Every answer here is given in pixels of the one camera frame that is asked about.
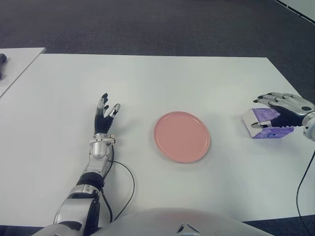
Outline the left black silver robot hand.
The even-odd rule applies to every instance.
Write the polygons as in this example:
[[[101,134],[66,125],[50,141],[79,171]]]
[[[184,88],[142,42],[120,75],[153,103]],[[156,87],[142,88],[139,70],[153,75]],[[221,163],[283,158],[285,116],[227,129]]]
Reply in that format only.
[[[117,103],[112,110],[106,114],[109,105],[107,105],[108,93],[105,93],[99,100],[94,117],[94,134],[107,134],[113,120],[117,113],[119,112],[121,105]]]

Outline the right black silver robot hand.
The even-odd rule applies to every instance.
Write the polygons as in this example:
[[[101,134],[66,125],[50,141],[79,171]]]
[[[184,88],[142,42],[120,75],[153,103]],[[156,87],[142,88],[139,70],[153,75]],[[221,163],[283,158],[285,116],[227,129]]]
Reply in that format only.
[[[294,94],[276,93],[260,95],[254,103],[261,103],[279,115],[268,121],[255,122],[253,128],[304,126],[315,118],[315,105]]]

